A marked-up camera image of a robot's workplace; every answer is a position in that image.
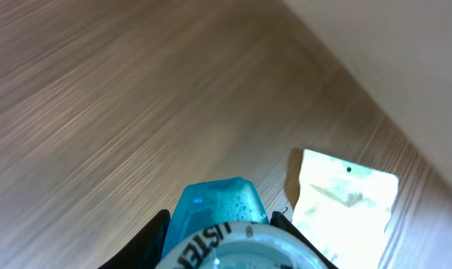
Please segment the beige PanTree snack pouch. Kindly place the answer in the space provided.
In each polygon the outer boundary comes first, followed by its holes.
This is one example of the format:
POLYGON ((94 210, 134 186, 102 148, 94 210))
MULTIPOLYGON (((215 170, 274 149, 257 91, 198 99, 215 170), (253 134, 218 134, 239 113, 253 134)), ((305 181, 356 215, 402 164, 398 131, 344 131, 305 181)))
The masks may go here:
POLYGON ((338 268, 377 268, 399 179, 306 149, 292 223, 338 268))

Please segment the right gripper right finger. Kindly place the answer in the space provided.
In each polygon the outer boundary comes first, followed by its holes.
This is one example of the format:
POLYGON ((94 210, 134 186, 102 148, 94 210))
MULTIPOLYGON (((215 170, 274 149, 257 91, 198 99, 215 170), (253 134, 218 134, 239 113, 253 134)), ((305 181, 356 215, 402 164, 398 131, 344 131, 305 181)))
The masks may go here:
POLYGON ((274 211, 270 219, 270 224, 271 226, 275 226, 276 228, 286 231, 299 241, 303 242, 326 265, 328 269, 338 269, 284 216, 282 212, 274 211))

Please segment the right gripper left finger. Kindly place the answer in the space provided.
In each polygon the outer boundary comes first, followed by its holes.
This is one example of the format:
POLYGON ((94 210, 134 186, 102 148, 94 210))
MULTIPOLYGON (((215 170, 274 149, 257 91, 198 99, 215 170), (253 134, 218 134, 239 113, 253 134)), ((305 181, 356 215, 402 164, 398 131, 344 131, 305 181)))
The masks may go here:
POLYGON ((154 269, 161 260, 170 219, 168 210, 160 210, 136 236, 99 269, 154 269))

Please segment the blue bottle with white cap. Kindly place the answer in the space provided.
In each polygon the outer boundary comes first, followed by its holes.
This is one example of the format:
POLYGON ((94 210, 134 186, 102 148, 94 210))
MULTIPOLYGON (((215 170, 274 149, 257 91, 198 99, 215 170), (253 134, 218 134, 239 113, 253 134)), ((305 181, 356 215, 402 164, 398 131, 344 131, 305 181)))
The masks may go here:
POLYGON ((271 226, 253 183, 236 177, 187 186, 159 268, 328 269, 301 241, 271 226))

